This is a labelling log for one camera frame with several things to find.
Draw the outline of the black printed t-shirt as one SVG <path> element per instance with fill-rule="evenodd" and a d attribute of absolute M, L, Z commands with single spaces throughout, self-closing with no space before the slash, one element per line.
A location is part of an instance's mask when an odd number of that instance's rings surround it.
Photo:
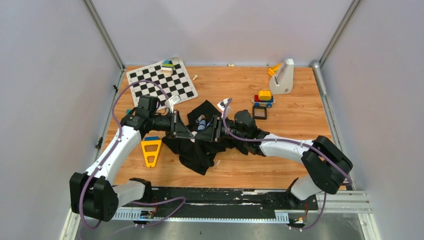
<path fill-rule="evenodd" d="M 221 112 L 206 100 L 187 114 L 188 124 L 186 127 L 198 133 L 205 129 L 213 115 L 221 115 Z M 269 132 L 257 127 L 257 135 L 254 139 L 263 139 L 269 134 Z M 251 153 L 264 156 L 259 149 L 260 143 L 258 141 L 249 142 L 243 139 L 222 138 L 221 141 L 207 142 L 165 136 L 161 140 L 174 154 L 178 155 L 181 164 L 198 174 L 205 175 L 207 170 L 215 165 L 216 155 L 225 152 L 226 149 L 235 148 L 244 155 Z"/>

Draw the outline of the black square display box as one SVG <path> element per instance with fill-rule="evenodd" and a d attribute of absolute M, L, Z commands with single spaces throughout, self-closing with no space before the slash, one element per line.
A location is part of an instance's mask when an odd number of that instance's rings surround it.
<path fill-rule="evenodd" d="M 255 120 L 266 120 L 268 118 L 267 107 L 261 105 L 252 106 L 252 117 Z"/>

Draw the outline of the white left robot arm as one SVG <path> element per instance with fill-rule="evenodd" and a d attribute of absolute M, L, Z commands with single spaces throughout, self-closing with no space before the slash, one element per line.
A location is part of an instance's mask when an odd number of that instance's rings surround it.
<path fill-rule="evenodd" d="M 166 115 L 157 114 L 158 104 L 158 97 L 141 96 L 138 105 L 121 120 L 112 142 L 102 155 L 85 172 L 75 172 L 71 176 L 69 186 L 73 213 L 108 222 L 119 207 L 131 202 L 142 207 L 152 203 L 150 181 L 133 177 L 125 184 L 112 184 L 129 154 L 140 146 L 150 131 L 162 131 L 171 138 L 194 139 L 177 110 Z"/>

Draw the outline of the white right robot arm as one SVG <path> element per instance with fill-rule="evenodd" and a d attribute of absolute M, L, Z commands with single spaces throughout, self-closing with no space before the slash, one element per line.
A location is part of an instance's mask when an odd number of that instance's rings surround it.
<path fill-rule="evenodd" d="M 258 128 L 247 110 L 237 112 L 233 120 L 213 116 L 194 139 L 211 143 L 234 140 L 253 155 L 303 164 L 307 175 L 295 179 L 285 195 L 286 204 L 292 209 L 298 209 L 315 194 L 334 195 L 344 181 L 351 181 L 353 163 L 329 138 L 319 135 L 314 140 L 296 140 L 277 136 Z"/>

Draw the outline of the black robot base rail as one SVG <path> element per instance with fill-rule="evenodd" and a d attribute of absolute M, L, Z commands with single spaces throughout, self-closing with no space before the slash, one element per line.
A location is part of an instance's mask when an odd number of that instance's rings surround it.
<path fill-rule="evenodd" d="M 210 223 L 278 223 L 285 224 L 297 216 L 317 211 L 316 196 L 290 205 L 283 189 L 235 189 L 198 187 L 154 187 L 152 202 L 185 197 L 159 206 L 128 204 L 120 207 L 113 220 L 135 222 L 159 221 L 166 216 L 173 222 Z"/>

